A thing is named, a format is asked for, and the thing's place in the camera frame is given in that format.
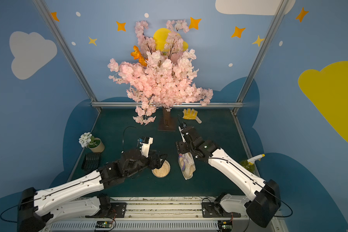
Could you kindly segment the white purple oats bag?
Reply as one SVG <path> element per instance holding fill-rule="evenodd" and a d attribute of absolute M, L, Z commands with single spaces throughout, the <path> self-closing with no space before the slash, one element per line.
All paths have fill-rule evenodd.
<path fill-rule="evenodd" d="M 193 156 L 190 152 L 178 155 L 178 164 L 185 180 L 191 179 L 196 171 Z"/>

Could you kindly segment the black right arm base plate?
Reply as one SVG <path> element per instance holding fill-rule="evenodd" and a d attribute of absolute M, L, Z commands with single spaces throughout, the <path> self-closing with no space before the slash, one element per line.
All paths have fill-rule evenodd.
<path fill-rule="evenodd" d="M 220 205 L 213 202 L 202 202 L 202 214 L 204 218 L 240 218 L 240 213 L 227 213 Z"/>

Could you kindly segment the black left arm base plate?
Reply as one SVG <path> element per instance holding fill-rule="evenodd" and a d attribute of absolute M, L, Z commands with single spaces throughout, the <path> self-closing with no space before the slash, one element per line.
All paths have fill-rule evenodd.
<path fill-rule="evenodd" d="M 126 213 L 127 203 L 117 202 L 102 205 L 100 210 L 92 216 L 85 216 L 85 218 L 124 218 Z"/>

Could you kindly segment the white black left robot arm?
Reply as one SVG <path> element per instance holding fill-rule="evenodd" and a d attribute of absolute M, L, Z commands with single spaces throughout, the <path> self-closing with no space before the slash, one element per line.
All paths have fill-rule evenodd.
<path fill-rule="evenodd" d="M 75 217 L 114 217 L 116 213 L 107 195 L 81 201 L 79 198 L 121 184 L 145 168 L 159 169 L 166 158 L 166 154 L 155 150 L 141 152 L 136 148 L 66 184 L 43 190 L 28 188 L 22 192 L 17 207 L 17 231 L 38 232 L 48 224 Z"/>

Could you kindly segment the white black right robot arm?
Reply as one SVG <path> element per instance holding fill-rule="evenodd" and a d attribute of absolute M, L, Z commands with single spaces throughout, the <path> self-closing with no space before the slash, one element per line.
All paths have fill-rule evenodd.
<path fill-rule="evenodd" d="M 281 207 L 279 185 L 265 181 L 233 160 L 221 147 L 211 140 L 204 140 L 193 126 L 179 126 L 181 140 L 176 142 L 178 164 L 186 180 L 196 170 L 198 159 L 216 168 L 236 184 L 245 194 L 244 198 L 230 194 L 220 195 L 214 206 L 219 212 L 247 214 L 258 226 L 265 228 Z"/>

